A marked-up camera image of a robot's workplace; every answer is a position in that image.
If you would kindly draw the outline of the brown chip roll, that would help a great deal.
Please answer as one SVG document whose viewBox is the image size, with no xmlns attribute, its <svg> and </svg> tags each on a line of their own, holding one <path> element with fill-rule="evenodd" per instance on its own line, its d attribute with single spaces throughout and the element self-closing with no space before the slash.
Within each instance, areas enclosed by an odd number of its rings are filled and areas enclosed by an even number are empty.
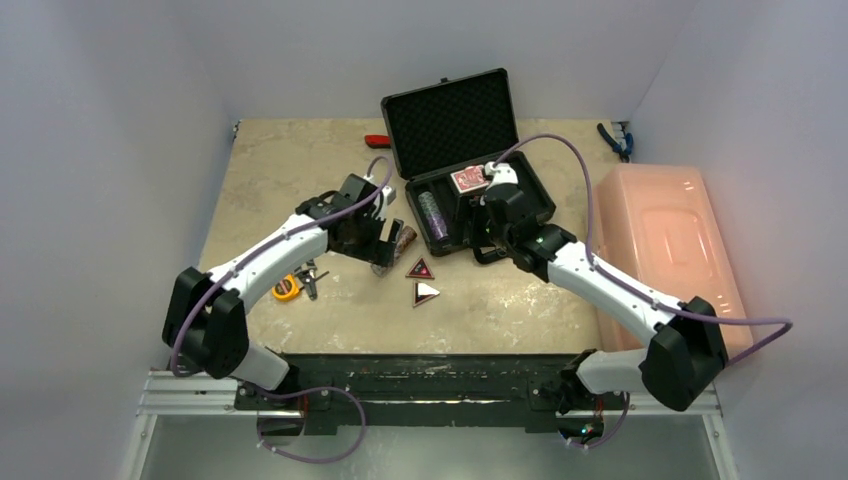
<svg viewBox="0 0 848 480">
<path fill-rule="evenodd" d="M 384 277 L 397 263 L 410 245 L 417 239 L 418 233 L 410 226 L 404 226 L 399 232 L 397 243 L 394 248 L 392 261 L 388 266 L 372 265 L 371 269 L 378 277 Z"/>
</svg>

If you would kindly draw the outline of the purple chip stack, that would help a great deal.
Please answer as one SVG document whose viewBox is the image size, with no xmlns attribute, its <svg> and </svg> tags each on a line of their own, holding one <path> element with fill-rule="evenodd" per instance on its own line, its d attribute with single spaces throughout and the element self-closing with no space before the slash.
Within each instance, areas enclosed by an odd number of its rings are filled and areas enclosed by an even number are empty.
<svg viewBox="0 0 848 480">
<path fill-rule="evenodd" d="M 425 212 L 425 218 L 434 241 L 444 241 L 450 238 L 448 224 L 438 208 L 427 210 Z"/>
</svg>

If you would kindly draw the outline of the black poker set case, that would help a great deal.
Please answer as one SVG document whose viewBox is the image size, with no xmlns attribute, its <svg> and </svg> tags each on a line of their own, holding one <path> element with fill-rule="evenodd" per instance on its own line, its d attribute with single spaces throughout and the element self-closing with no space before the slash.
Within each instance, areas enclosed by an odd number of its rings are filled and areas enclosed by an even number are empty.
<svg viewBox="0 0 848 480">
<path fill-rule="evenodd" d="M 517 124 L 509 75 L 503 68 L 389 95 L 382 99 L 381 110 L 396 170 L 406 182 L 406 199 L 434 257 L 470 249 L 465 244 L 465 201 L 483 192 L 457 194 L 450 173 L 506 162 L 516 171 L 519 185 L 545 189 L 525 154 L 515 147 Z M 447 240 L 432 239 L 418 200 L 425 191 L 435 196 L 448 224 Z"/>
</svg>

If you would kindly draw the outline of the grey chip stack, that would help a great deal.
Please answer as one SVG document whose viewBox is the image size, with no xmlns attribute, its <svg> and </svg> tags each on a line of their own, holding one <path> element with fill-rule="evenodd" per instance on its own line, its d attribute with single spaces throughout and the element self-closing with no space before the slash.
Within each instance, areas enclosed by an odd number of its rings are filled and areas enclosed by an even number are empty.
<svg viewBox="0 0 848 480">
<path fill-rule="evenodd" d="M 418 195 L 418 200 L 421 205 L 422 211 L 426 215 L 437 215 L 440 213 L 438 202 L 431 192 L 422 192 Z"/>
</svg>

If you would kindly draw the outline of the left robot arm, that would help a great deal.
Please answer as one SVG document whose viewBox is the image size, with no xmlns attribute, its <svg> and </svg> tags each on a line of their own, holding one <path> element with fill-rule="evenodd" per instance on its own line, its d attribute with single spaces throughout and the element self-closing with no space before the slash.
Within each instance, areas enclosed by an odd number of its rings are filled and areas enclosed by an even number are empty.
<svg viewBox="0 0 848 480">
<path fill-rule="evenodd" d="M 183 270 L 162 329 L 171 359 L 184 357 L 215 379 L 249 383 L 272 408 L 292 405 L 298 382 L 291 366 L 250 339 L 247 316 L 287 275 L 327 252 L 390 265 L 402 221 L 392 221 L 388 239 L 381 234 L 395 198 L 386 181 L 351 174 L 338 190 L 302 202 L 277 230 L 241 255 L 207 272 Z"/>
</svg>

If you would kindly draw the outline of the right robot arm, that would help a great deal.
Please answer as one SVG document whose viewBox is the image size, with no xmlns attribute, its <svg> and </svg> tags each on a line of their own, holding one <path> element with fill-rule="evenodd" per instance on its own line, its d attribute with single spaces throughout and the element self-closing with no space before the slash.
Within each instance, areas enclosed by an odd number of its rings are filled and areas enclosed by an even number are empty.
<svg viewBox="0 0 848 480">
<path fill-rule="evenodd" d="M 618 321 L 642 348 L 587 350 L 560 372 L 560 411 L 612 392 L 648 393 L 687 410 L 729 363 L 711 304 L 684 302 L 612 267 L 567 230 L 539 220 L 516 184 L 489 186 L 478 200 L 477 230 L 521 271 L 563 288 Z"/>
</svg>

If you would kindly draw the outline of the red playing card deck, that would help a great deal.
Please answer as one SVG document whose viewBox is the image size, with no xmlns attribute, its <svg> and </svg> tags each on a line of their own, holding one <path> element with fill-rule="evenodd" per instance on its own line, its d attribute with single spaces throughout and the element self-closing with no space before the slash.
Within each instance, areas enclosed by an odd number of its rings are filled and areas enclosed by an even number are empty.
<svg viewBox="0 0 848 480">
<path fill-rule="evenodd" d="M 459 195 L 485 189 L 490 184 L 482 165 L 472 165 L 452 172 L 449 179 L 454 191 Z"/>
</svg>

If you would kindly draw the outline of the black multitool pliers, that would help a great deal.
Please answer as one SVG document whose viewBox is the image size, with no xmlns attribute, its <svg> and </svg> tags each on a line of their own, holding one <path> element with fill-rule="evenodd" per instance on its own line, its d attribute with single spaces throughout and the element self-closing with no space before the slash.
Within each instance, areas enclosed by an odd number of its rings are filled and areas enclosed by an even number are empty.
<svg viewBox="0 0 848 480">
<path fill-rule="evenodd" d="M 293 273 L 293 276 L 299 281 L 301 289 L 305 291 L 311 301 L 316 301 L 318 298 L 317 281 L 326 275 L 327 272 L 317 274 L 317 264 L 314 260 L 307 261 Z"/>
</svg>

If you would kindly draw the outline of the red triangular dealer button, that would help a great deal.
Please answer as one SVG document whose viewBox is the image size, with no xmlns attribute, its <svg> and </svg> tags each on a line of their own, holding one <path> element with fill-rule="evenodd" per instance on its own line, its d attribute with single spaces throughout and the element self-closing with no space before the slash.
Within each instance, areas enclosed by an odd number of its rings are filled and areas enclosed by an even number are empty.
<svg viewBox="0 0 848 480">
<path fill-rule="evenodd" d="M 419 257 L 405 274 L 406 278 L 416 280 L 433 280 L 435 275 L 424 257 Z"/>
</svg>

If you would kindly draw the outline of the white triangular dealer button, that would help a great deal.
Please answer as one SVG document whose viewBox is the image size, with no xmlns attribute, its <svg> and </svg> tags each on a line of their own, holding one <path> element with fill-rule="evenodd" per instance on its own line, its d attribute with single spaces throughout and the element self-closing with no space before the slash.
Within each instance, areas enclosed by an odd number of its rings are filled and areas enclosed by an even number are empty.
<svg viewBox="0 0 848 480">
<path fill-rule="evenodd" d="M 428 285 L 425 282 L 415 280 L 413 282 L 412 306 L 414 308 L 417 308 L 422 304 L 426 303 L 427 301 L 438 297 L 440 294 L 441 292 L 438 289 Z"/>
</svg>

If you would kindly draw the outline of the yellow tape measure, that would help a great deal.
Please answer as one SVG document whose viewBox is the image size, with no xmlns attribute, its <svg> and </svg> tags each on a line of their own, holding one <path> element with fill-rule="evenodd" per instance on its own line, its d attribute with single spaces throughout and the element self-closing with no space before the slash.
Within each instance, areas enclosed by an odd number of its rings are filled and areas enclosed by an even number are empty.
<svg viewBox="0 0 848 480">
<path fill-rule="evenodd" d="M 300 286 L 295 276 L 289 274 L 280 280 L 271 290 L 272 297 L 282 303 L 288 303 L 300 295 Z"/>
</svg>

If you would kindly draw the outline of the red handled tool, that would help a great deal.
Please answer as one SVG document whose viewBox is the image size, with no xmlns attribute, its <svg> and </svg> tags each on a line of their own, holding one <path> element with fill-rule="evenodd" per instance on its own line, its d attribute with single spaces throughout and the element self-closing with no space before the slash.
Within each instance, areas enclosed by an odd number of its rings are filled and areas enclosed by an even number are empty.
<svg viewBox="0 0 848 480">
<path fill-rule="evenodd" d="M 363 137 L 364 143 L 371 149 L 390 149 L 391 141 L 387 135 L 369 134 Z"/>
</svg>

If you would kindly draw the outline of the blue handled pliers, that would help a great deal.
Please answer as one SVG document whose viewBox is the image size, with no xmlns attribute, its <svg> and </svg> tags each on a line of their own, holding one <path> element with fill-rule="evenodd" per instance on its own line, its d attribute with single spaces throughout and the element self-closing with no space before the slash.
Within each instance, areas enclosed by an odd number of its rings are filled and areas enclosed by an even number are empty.
<svg viewBox="0 0 848 480">
<path fill-rule="evenodd" d="M 633 135 L 627 130 L 626 122 L 612 122 L 610 128 L 603 123 L 597 123 L 596 130 L 622 163 L 631 161 L 635 142 Z"/>
</svg>

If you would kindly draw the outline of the aluminium frame rail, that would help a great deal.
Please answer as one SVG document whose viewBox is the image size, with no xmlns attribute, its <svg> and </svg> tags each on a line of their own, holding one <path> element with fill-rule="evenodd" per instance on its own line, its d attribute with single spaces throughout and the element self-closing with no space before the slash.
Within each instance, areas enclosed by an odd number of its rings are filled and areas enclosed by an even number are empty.
<svg viewBox="0 0 848 480">
<path fill-rule="evenodd" d="M 260 416 L 296 418 L 299 410 L 261 410 L 258 407 L 236 407 L 241 387 L 235 380 L 215 380 L 208 375 L 176 378 L 170 373 L 153 371 L 148 374 L 136 415 L 151 420 L 162 416 Z M 424 400 L 410 402 L 360 400 L 363 406 L 372 403 L 385 405 L 423 406 L 506 406 L 506 400 Z M 685 411 L 676 412 L 662 406 L 646 393 L 630 394 L 627 419 L 636 416 L 694 416 L 700 417 L 707 434 L 709 448 L 719 479 L 741 479 L 729 442 L 725 438 L 721 405 L 715 389 L 707 389 Z"/>
</svg>

